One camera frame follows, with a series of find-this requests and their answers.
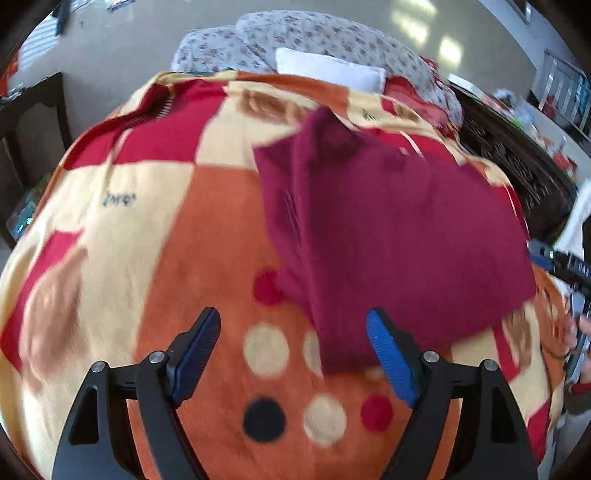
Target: human hand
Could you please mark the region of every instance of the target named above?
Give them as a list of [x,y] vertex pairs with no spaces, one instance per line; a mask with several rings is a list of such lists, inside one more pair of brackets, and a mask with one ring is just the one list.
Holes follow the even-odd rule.
[[[569,317],[564,324],[564,328],[564,340],[567,345],[564,354],[567,354],[570,350],[577,348],[577,323],[575,322],[574,318]],[[591,335],[591,320],[589,320],[585,316],[582,316],[579,320],[579,329],[581,330],[581,332],[586,333],[587,335]],[[583,363],[579,383],[591,382],[591,358],[589,356],[590,352],[587,352],[587,358]]]

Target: bedsheet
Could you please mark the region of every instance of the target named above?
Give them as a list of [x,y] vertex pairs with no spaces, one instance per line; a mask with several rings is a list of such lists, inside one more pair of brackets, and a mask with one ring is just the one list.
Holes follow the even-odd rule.
[[[409,409],[379,368],[323,376],[315,331],[272,282],[280,259],[252,150],[297,132],[318,105],[409,151],[410,133],[443,143],[522,221],[495,165],[396,100],[276,74],[156,75],[66,152],[0,277],[0,413],[43,477],[90,365],[166,347],[204,306],[220,311],[222,333],[179,415],[212,479],[380,477]],[[441,353],[500,364],[541,459],[562,407],[566,312],[548,276],[534,274],[534,298]],[[459,408],[430,478],[443,477]],[[131,420],[145,476],[158,478],[133,403]]]

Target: red towel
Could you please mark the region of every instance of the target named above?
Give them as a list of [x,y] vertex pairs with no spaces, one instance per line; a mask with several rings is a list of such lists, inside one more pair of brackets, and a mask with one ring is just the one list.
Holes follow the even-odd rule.
[[383,307],[422,348],[498,324],[535,294],[512,209],[469,164],[405,155],[321,108],[255,151],[277,286],[309,314],[325,373],[378,365]]

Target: floral pillow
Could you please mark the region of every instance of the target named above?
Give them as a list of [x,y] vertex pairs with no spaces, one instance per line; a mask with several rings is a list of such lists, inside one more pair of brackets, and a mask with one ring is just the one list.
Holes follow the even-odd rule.
[[453,124],[462,124],[460,102],[442,82],[436,83],[429,65],[403,43],[374,28],[326,14],[277,10],[243,15],[236,23],[236,34],[274,70],[275,49],[280,47],[382,67],[388,77],[411,82],[418,95],[443,108]]
[[187,34],[174,54],[174,72],[241,70],[269,73],[272,69],[236,36],[233,26],[203,28]]

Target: white tile floor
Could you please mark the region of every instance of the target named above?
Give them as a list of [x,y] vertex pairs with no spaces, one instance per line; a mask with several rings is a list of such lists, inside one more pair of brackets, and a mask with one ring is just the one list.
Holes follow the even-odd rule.
[[170,68],[187,31],[234,24],[246,12],[312,10],[382,30],[482,89],[527,94],[535,68],[478,0],[137,0],[107,13],[95,0],[72,15],[57,46],[18,72],[30,85],[62,71],[74,136],[100,121],[152,75]]

